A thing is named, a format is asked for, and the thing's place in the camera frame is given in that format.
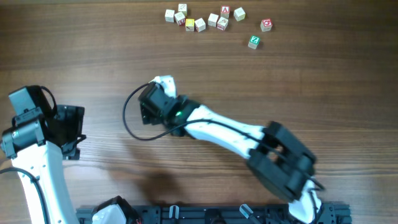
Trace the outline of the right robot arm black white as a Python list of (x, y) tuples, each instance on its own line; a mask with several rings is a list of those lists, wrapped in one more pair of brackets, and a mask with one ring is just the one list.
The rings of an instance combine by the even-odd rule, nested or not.
[(186, 96), (172, 97), (156, 82), (142, 86), (138, 100), (144, 124), (163, 124), (169, 134), (212, 142), (246, 160), (260, 183), (285, 200), (302, 223), (316, 223), (321, 201), (316, 192), (315, 155), (286, 127), (244, 124), (221, 116)]

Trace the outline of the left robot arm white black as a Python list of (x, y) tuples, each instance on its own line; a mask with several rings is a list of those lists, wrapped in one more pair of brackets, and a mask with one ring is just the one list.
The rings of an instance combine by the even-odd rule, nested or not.
[(17, 172), (32, 223), (139, 223), (137, 212), (120, 196), (91, 210), (76, 211), (68, 193), (63, 160), (78, 160), (85, 109), (49, 103), (44, 86), (24, 86), (9, 94), (16, 112), (2, 134), (1, 149)]

